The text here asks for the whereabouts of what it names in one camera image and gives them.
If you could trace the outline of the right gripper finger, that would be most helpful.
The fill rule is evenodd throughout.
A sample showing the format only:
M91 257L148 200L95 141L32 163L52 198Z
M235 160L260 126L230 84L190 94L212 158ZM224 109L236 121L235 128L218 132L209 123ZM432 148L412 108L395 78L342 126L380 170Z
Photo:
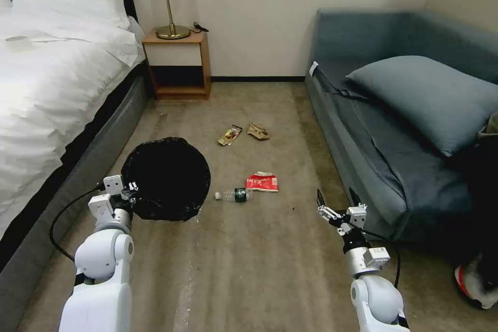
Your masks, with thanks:
M348 191L349 191L349 195L351 197L351 201L353 203L353 206L359 206L359 207L362 207L366 210L367 204L362 201L360 195L357 194L356 191L351 187L349 187Z
M344 217L345 213L344 212L337 212L334 211L333 209L329 208L325 204L324 197L320 191L320 189L317 189L317 211L319 215L325 219L330 225L334 226L337 230L342 229L342 224L345 223Z

